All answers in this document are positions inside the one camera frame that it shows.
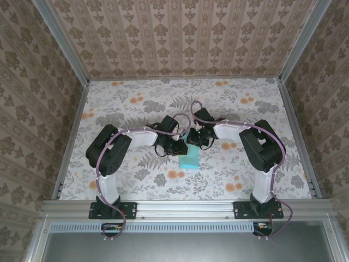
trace floral wallpaper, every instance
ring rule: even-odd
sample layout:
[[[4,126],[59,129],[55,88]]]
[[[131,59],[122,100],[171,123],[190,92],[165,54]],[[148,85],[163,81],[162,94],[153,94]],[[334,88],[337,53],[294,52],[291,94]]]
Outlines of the floral wallpaper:
[[[90,79],[278,75],[316,0],[49,0]]]
[[[349,1],[331,2],[286,84],[322,194],[349,240]]]
[[[25,256],[82,87],[31,1],[0,1],[0,261]]]
[[[284,199],[311,198],[275,79],[191,79],[90,82],[60,199],[95,199],[95,170],[85,152],[105,125],[142,127],[166,114],[190,115],[195,99],[215,118],[267,120],[287,151],[276,173],[275,193]],[[185,117],[177,119],[180,128],[188,125]],[[219,139],[200,151],[197,170],[180,169],[178,156],[159,157],[153,147],[132,148],[116,179],[123,200],[248,199],[255,174],[240,140]]]

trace patterned floor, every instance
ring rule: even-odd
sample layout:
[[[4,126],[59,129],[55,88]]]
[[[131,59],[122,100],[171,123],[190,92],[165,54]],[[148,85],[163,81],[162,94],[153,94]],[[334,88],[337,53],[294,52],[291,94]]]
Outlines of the patterned floor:
[[[105,125],[140,127],[166,114],[189,114],[194,99],[215,118],[267,120],[287,151],[276,173],[275,193],[284,199],[311,198],[276,80],[192,79],[91,82],[61,199],[95,199],[95,171],[85,151]],[[178,121],[185,127],[185,118]],[[160,158],[154,148],[130,150],[117,182],[123,200],[248,199],[254,176],[241,142],[217,140],[200,151],[198,170],[180,169],[178,157]]]

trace aluminum frame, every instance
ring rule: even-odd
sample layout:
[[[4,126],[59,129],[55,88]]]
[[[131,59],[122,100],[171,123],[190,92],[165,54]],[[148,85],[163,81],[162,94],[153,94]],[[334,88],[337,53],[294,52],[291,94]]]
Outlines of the aluminum frame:
[[[86,86],[88,84],[88,73],[83,67],[78,54],[75,52],[67,39],[67,36],[63,32],[62,27],[55,16],[55,12],[51,9],[48,1],[33,0],[33,2],[49,27],[50,32],[55,37],[59,47],[63,51],[82,86]]]
[[[63,182],[67,174],[71,153],[73,152],[77,131],[79,129],[83,109],[85,107],[85,103],[87,100],[88,90],[89,90],[88,85],[83,88],[79,105],[77,106],[76,115],[73,121],[73,125],[71,126],[70,135],[67,142],[67,147],[65,148],[61,167],[58,172],[55,188],[53,189],[53,193],[51,197],[52,200],[56,200],[57,198],[59,198],[59,193],[61,191],[61,187],[63,186]]]
[[[131,81],[131,80],[181,80],[181,79],[257,79],[278,78],[278,75],[192,75],[192,76],[146,76],[136,78],[91,78],[93,82],[101,81]]]
[[[294,66],[303,53],[306,45],[312,37],[317,25],[320,23],[321,18],[325,14],[331,0],[316,1],[308,19],[306,20],[293,48],[281,69],[280,78],[282,81],[286,81],[290,76]]]
[[[311,161],[306,150],[305,142],[303,140],[302,132],[300,131],[300,127],[296,118],[296,114],[294,113],[294,109],[292,106],[290,95],[288,94],[288,90],[284,81],[278,81],[279,91],[281,94],[281,99],[284,102],[284,107],[286,111],[286,115],[288,121],[290,123],[291,131],[293,134],[294,141],[296,143],[296,147],[299,153],[299,159],[303,166],[304,173],[308,179],[311,180],[311,183],[314,187],[315,195],[317,198],[322,198],[322,194],[320,191],[320,187],[317,183],[317,179],[314,173],[314,170],[311,165]]]
[[[268,219],[235,219],[233,202],[241,200],[178,200],[178,201],[137,201],[137,222],[264,222]],[[293,209],[293,221],[322,221],[327,239],[336,262],[349,261],[341,231],[335,221],[335,213],[329,199],[284,200]],[[92,201],[45,201],[26,262],[41,262],[51,223],[54,222],[102,222],[88,219]],[[284,219],[289,218],[289,210],[283,206]]]

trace cable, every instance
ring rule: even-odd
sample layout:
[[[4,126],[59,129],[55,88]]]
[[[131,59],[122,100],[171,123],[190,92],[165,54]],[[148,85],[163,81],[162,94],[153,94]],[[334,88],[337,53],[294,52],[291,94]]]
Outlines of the cable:
[[[255,232],[258,233],[258,234],[260,234],[261,236],[267,237],[265,234],[263,234],[262,232],[258,231],[257,229],[255,229]]]
[[[214,138],[212,139],[212,142],[211,142],[211,144],[210,144],[208,147],[206,147],[205,149],[202,149],[202,145],[201,145],[201,146],[200,146],[200,149],[201,149],[202,151],[205,151],[205,150],[210,149],[210,148],[212,147],[212,145],[213,145],[213,142],[214,142]]]
[[[166,157],[167,156],[167,154],[164,154],[163,156],[159,155],[157,148],[158,148],[158,144],[156,144],[155,148],[154,148],[155,154],[157,154],[158,157]]]
[[[184,113],[177,113],[172,118],[175,118],[176,116],[185,116],[188,119],[188,121],[189,121],[189,124],[188,124],[187,128],[185,128],[181,133],[177,132],[176,134],[174,134],[174,135],[183,135],[183,134],[187,133],[189,131],[190,127],[191,127],[190,117],[188,115],[184,114]]]
[[[143,128],[134,128],[134,129],[124,129],[124,130],[121,130],[119,131],[118,133],[116,133],[115,135],[113,135],[110,140],[105,144],[103,150],[101,151],[99,157],[98,157],[98,160],[97,160],[97,163],[96,163],[96,184],[97,184],[97,190],[98,190],[98,193],[99,193],[99,196],[101,198],[101,200],[104,202],[104,204],[106,204],[107,206],[109,206],[110,208],[116,210],[123,218],[123,226],[121,228],[121,230],[114,236],[114,237],[107,237],[105,235],[105,228],[103,230],[103,237],[104,239],[114,239],[114,238],[117,238],[120,236],[120,234],[124,231],[125,227],[126,227],[126,216],[125,214],[120,210],[118,209],[117,207],[113,206],[112,204],[110,204],[106,199],[105,197],[103,196],[103,193],[102,193],[102,190],[101,190],[101,187],[100,187],[100,184],[99,184],[99,177],[101,176],[101,173],[99,172],[99,166],[100,166],[100,162],[105,154],[105,152],[107,151],[108,147],[111,145],[111,143],[113,143],[113,141],[115,140],[115,138],[123,133],[128,133],[128,132],[137,132],[137,131],[150,131],[150,132],[155,132],[155,133],[159,133],[159,134],[165,134],[165,135],[182,135],[182,134],[185,134],[191,127],[191,120],[190,120],[190,117],[187,116],[186,114],[183,114],[183,113],[178,113],[176,115],[174,115],[173,118],[175,118],[176,116],[178,115],[183,115],[185,116],[188,121],[189,121],[189,124],[188,124],[188,127],[183,130],[182,132],[179,132],[179,133],[175,133],[175,134],[172,134],[172,133],[168,133],[168,132],[163,132],[163,131],[159,131],[159,130],[154,130],[154,129],[151,129],[151,128],[147,128],[147,127],[143,127]]]
[[[269,223],[272,225],[273,228],[273,214],[270,212],[270,220]]]
[[[196,120],[198,120],[198,121],[200,121],[200,122],[202,122],[202,123],[218,124],[218,123],[225,122],[225,123],[228,123],[228,124],[234,124],[234,125],[236,125],[236,126],[243,126],[243,127],[255,128],[255,129],[257,129],[257,130],[259,130],[259,131],[262,131],[262,132],[264,132],[265,134],[269,135],[269,136],[279,145],[279,147],[280,147],[280,149],[281,149],[282,159],[281,159],[281,162],[273,169],[273,172],[272,172],[272,181],[271,181],[271,183],[270,183],[270,193],[272,194],[273,198],[274,198],[276,201],[282,203],[283,205],[287,206],[288,209],[290,209],[290,216],[289,216],[289,218],[288,218],[286,224],[285,224],[278,232],[269,235],[269,237],[275,236],[275,235],[281,233],[281,232],[287,227],[287,225],[290,223],[290,221],[291,221],[291,219],[292,219],[292,216],[293,216],[293,210],[292,210],[292,208],[291,208],[287,203],[285,203],[285,202],[281,201],[280,199],[278,199],[278,198],[275,196],[275,194],[273,193],[273,190],[274,190],[275,173],[276,173],[276,171],[282,166],[282,164],[283,164],[284,161],[285,161],[285,157],[286,157],[286,152],[285,152],[285,149],[284,149],[284,147],[283,147],[281,141],[280,141],[275,135],[273,135],[271,132],[269,132],[268,130],[266,130],[266,129],[262,128],[262,127],[255,126],[254,124],[239,123],[239,122],[233,122],[233,121],[229,121],[229,120],[227,120],[227,121],[205,121],[205,120],[199,119],[198,117],[196,117],[196,116],[194,115],[194,112],[193,112],[193,110],[192,110],[192,107],[194,106],[194,104],[199,104],[200,107],[202,108],[202,103],[201,103],[200,101],[198,101],[198,100],[195,100],[195,101],[193,101],[193,102],[191,103],[191,105],[190,105],[190,112],[191,112],[193,118],[195,118]]]

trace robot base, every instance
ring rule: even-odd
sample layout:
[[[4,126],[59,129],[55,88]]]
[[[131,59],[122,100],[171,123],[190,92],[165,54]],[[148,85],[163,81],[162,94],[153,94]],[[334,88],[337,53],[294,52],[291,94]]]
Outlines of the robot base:
[[[236,201],[233,207],[235,219],[284,218],[282,206],[274,198],[261,204],[251,194],[251,201]]]
[[[98,197],[96,202],[91,203],[89,219],[122,219],[122,216],[111,207],[104,204]],[[113,203],[113,206],[121,210],[126,219],[136,219],[137,202],[121,202],[120,197]]]

